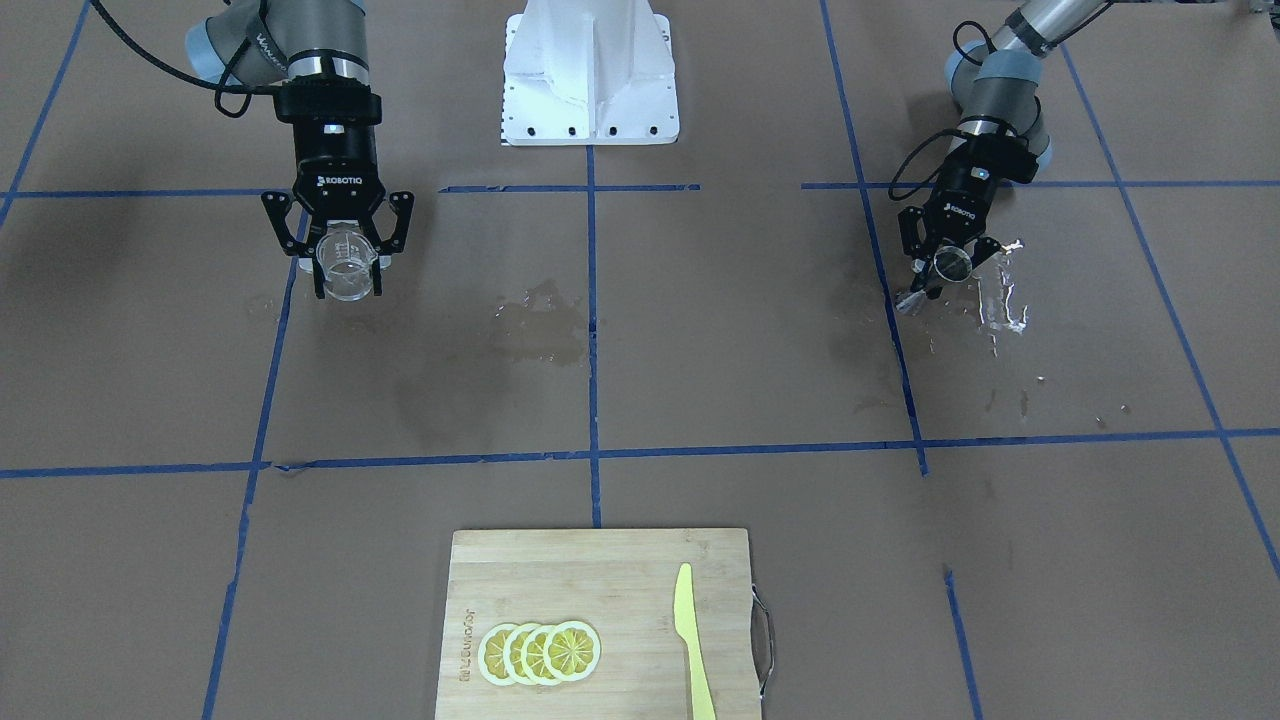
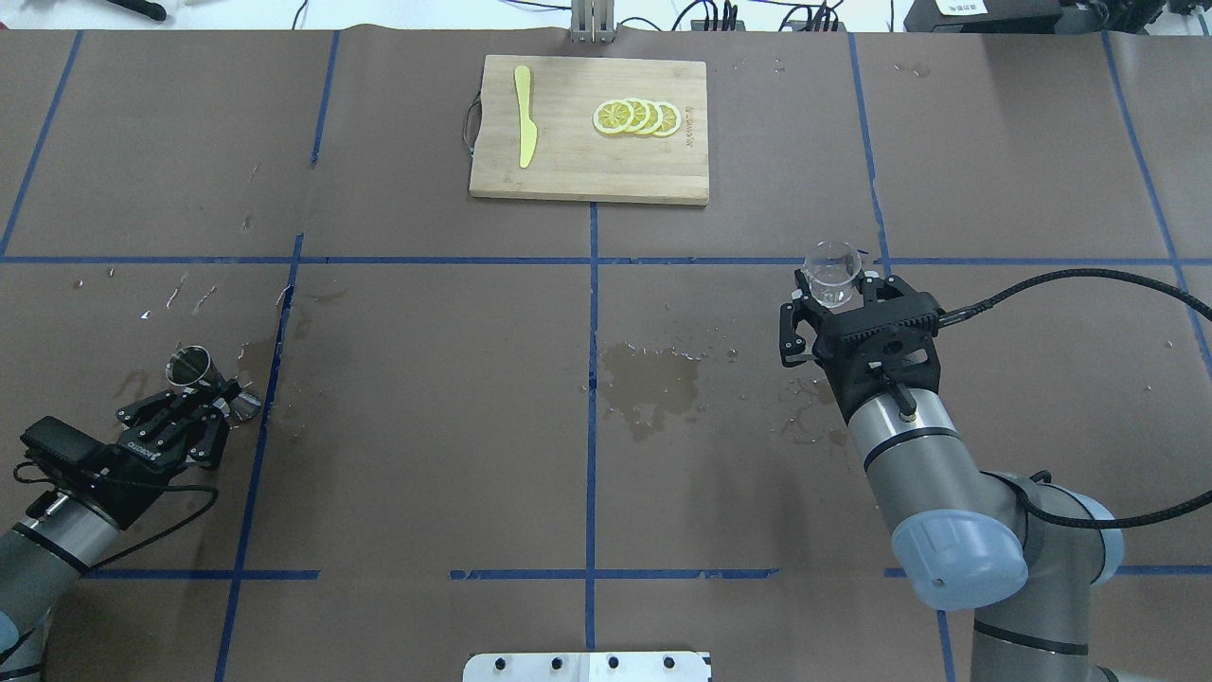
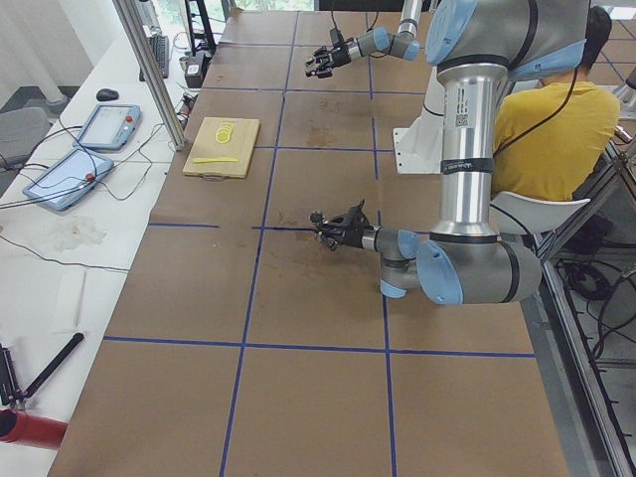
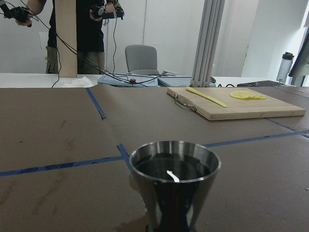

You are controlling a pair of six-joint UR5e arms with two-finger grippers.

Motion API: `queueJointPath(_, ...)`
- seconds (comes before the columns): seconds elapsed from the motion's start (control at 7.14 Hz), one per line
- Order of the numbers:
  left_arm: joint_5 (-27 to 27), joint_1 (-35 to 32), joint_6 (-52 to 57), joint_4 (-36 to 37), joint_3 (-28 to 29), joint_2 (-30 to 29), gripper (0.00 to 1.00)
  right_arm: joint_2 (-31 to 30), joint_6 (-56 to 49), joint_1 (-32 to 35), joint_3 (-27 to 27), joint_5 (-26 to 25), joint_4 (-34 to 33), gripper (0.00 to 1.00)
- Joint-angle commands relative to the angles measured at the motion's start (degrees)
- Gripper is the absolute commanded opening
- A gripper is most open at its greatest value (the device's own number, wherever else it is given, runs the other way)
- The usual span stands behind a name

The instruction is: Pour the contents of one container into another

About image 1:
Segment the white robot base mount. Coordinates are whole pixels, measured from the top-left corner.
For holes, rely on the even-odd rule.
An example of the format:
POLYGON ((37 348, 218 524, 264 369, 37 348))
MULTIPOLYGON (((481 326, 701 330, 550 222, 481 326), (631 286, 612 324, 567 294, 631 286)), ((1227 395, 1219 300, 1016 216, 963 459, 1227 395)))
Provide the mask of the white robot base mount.
POLYGON ((671 23, 650 3, 529 1, 504 41, 502 143, 677 142, 671 23))

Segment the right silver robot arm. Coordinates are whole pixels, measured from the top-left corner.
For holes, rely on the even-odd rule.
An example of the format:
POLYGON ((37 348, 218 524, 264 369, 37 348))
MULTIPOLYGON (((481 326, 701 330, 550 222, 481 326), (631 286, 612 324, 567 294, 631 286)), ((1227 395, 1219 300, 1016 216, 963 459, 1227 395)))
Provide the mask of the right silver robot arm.
POLYGON ((292 129, 296 178, 262 206, 282 251, 307 265, 319 299, 383 291, 404 249, 415 197, 379 177, 361 1, 233 1, 186 33, 195 74, 223 92, 265 90, 292 129))

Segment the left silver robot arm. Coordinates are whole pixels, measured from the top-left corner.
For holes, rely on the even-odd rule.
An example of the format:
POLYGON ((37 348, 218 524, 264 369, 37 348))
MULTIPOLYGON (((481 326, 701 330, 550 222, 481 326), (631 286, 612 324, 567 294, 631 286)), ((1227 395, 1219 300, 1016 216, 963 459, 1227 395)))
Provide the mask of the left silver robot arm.
POLYGON ((1052 158, 1038 87, 1044 59, 1085 28, 1110 1, 1025 1, 995 33, 975 22, 980 37, 969 44, 952 38, 945 78, 960 119, 919 145, 950 141, 940 165, 905 193, 904 201, 928 188, 920 206, 899 211, 902 251, 911 259, 911 283, 895 306, 915 311, 940 297, 945 287, 1002 251, 986 233, 987 218, 1001 184, 1029 184, 1052 158))

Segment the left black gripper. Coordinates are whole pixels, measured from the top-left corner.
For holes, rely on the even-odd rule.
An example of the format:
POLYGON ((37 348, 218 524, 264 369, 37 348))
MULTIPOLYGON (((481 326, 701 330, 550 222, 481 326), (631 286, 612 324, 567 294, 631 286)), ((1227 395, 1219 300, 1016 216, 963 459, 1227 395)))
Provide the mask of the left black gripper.
POLYGON ((934 255, 942 245, 966 246, 966 278, 986 261, 1004 252, 986 231, 987 217, 1000 184, 1027 184, 1036 178, 1039 158, 1027 141, 1006 135, 965 138, 943 159, 940 174, 924 206, 908 206, 897 214, 902 252, 911 260, 913 279, 897 301, 936 300, 934 255))

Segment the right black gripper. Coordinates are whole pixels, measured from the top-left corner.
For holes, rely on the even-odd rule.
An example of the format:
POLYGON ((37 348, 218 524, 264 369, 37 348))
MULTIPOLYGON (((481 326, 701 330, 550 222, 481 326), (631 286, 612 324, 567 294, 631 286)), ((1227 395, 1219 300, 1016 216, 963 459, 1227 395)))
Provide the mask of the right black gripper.
MULTIPOLYGON (((374 127, 381 123, 381 97, 357 79, 297 78, 275 92, 276 119, 292 128, 296 179, 293 195, 315 222, 352 222, 365 225, 365 236, 378 259, 370 268, 372 295, 383 295, 384 259, 403 252, 411 227, 415 193, 390 193, 387 204, 396 215, 388 236, 372 214, 387 196, 379 178, 374 127)), ((311 220, 301 231, 289 227, 293 197, 284 191, 261 193, 261 204, 282 251, 311 275, 314 295, 326 297, 325 277, 316 259, 317 240, 310 238, 311 220)))

